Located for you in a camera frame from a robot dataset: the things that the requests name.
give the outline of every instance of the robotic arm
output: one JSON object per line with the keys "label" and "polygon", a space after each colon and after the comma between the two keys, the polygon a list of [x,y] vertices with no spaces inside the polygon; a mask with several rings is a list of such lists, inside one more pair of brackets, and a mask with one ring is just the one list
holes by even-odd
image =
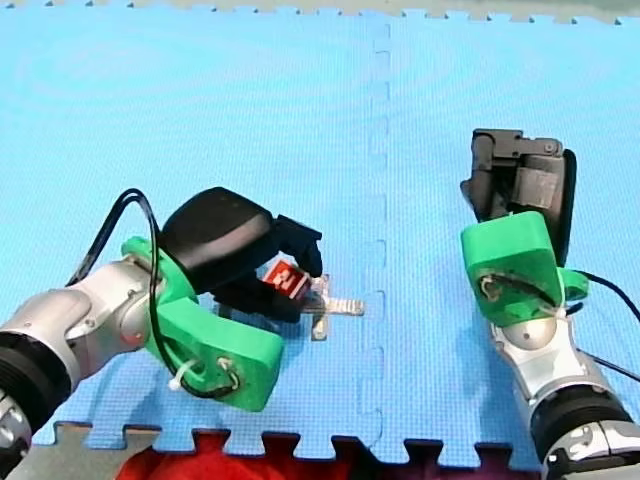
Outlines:
{"label": "robotic arm", "polygon": [[125,192],[68,285],[30,298],[0,328],[0,478],[78,384],[120,353],[146,347],[175,375],[174,387],[249,411],[264,408],[276,383],[282,338],[212,314],[198,295],[296,322],[300,305],[258,280],[256,268],[283,251],[320,276],[321,234],[217,187],[186,202],[151,242],[129,239],[122,259],[89,275],[128,194],[157,229],[142,193]]}
{"label": "robotic arm", "polygon": [[640,478],[640,428],[594,360],[576,348],[567,302],[588,278],[567,270],[573,152],[515,130],[476,130],[462,182],[479,224],[462,233],[465,267],[546,480]]}

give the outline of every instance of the white zip tie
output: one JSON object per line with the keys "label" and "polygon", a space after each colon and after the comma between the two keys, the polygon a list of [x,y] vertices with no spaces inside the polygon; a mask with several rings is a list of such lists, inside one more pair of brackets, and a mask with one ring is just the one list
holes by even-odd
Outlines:
{"label": "white zip tie", "polygon": [[197,360],[189,360],[188,362],[184,362],[176,372],[176,376],[169,380],[169,389],[173,390],[174,392],[180,390],[180,388],[182,388],[182,377],[184,377],[184,374],[187,373],[187,370],[189,370],[197,363]]}

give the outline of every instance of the metal part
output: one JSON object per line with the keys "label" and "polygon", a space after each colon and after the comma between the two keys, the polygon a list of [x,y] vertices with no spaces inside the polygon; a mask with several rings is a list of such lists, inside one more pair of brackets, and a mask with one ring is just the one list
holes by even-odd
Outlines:
{"label": "metal part", "polygon": [[494,345],[516,377],[520,412],[529,425],[537,406],[572,385],[590,385],[613,393],[595,363],[579,352],[569,317],[531,320],[500,328],[490,324]]}
{"label": "metal part", "polygon": [[638,425],[613,420],[600,422],[600,425],[604,429],[611,453],[640,452],[640,427]]}
{"label": "metal part", "polygon": [[[543,479],[549,475],[549,466],[559,461],[562,453],[571,462],[607,459],[614,455],[640,452],[640,427],[620,421],[592,422],[563,435],[550,449],[543,464]],[[640,478],[640,464],[598,468],[565,474],[572,480],[605,480]]]}
{"label": "metal part", "polygon": [[31,426],[20,406],[0,390],[0,449],[8,449],[19,440],[26,445],[24,455],[31,446]]}
{"label": "metal part", "polygon": [[638,480],[638,478],[640,478],[640,465],[625,465],[593,472],[570,473],[562,480]]}
{"label": "metal part", "polygon": [[309,299],[302,313],[313,314],[311,340],[326,340],[329,335],[329,315],[364,315],[365,305],[361,300],[331,298],[329,294],[329,275],[311,280]]}
{"label": "metal part", "polygon": [[32,297],[0,331],[46,345],[64,363],[73,391],[113,356],[144,345],[148,282],[144,266],[127,257],[71,287]]}

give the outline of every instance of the silver metal bracket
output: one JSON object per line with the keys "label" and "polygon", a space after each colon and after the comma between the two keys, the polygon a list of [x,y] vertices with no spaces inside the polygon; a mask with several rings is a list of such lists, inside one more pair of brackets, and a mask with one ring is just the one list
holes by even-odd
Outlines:
{"label": "silver metal bracket", "polygon": [[302,313],[311,313],[311,340],[323,341],[329,335],[330,315],[364,315],[365,304],[362,300],[332,298],[329,293],[329,275],[322,275],[311,280],[308,300]]}

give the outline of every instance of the small object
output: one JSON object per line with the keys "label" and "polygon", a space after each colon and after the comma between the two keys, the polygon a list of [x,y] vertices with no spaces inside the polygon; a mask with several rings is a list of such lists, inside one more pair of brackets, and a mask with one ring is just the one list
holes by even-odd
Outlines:
{"label": "small object", "polygon": [[314,278],[311,282],[311,295],[302,309],[303,313],[313,314],[311,340],[326,340],[329,335],[329,315],[364,315],[364,302],[329,296],[329,275]]}
{"label": "small object", "polygon": [[300,305],[311,288],[309,274],[282,259],[273,264],[262,281]]}

